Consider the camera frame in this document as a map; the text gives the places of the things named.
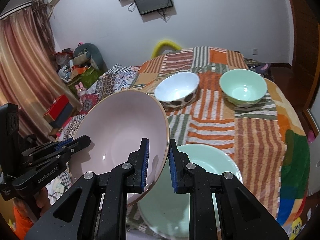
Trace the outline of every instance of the white bowl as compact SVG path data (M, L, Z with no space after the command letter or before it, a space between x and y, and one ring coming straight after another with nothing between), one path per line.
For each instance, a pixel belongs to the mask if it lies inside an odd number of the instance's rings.
M74 138L87 135L89 147L73 154L69 168L74 183L88 171L102 174L125 163L140 148L142 138L150 143L147 183L142 194L128 194L128 206L141 199L156 183L167 159L169 124L161 104L138 90L114 93L99 102L81 122Z
M166 78L156 87L155 97L164 106L183 106L195 98L199 81L195 73L177 73Z

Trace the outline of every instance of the red box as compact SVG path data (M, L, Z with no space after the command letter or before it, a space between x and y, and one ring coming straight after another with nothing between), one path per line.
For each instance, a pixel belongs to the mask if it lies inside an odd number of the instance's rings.
M69 103L69 99L66 95L59 96L47 110L47 112L43 115L43 118L51 123L57 119L59 114L65 108L65 106Z
M73 106L70 103L67 103L67 105L63 108L59 116L56 120L53 122L50 122L49 124L52 126L52 128L60 128L64 122L71 116L73 110Z

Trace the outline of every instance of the green bowl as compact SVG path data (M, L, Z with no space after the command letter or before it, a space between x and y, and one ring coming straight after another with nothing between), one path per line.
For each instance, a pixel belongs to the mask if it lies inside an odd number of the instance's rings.
M225 171L230 171L242 182L237 165L221 150L203 144L181 145L178 146L178 150L186 153L191 162L200 165L207 172L221 175ZM212 199L215 222L219 231L220 222L214 193ZM188 240L190 195L174 192L168 160L157 183L138 202L138 207L144 222L155 233L171 240Z
M247 69L225 72L219 85L229 102L239 107L250 107L258 103L267 92L267 84L259 74Z

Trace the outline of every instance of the pink bunny toy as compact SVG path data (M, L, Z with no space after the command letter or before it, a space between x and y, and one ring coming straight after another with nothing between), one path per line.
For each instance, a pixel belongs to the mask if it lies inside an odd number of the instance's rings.
M80 103L83 105L87 97L87 89L83 86L82 82L79 85L76 85L77 95L79 97Z

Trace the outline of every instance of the striped blanket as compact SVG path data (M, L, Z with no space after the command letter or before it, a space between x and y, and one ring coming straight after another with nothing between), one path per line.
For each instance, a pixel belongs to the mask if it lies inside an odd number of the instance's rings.
M235 107L219 87L228 70L248 69L240 53L196 47L161 55L142 66L116 65L102 75L92 92L99 100L123 89L138 89L153 95L156 86L178 72L197 73L196 97L188 105L165 108L170 137L177 145L201 143L227 153L238 165L244 185L287 231L292 239L301 229L309 176L307 138L294 109L273 82L268 92L251 108ZM84 115L74 117L63 137L74 136ZM127 210L127 228L156 235L144 223L137 205Z

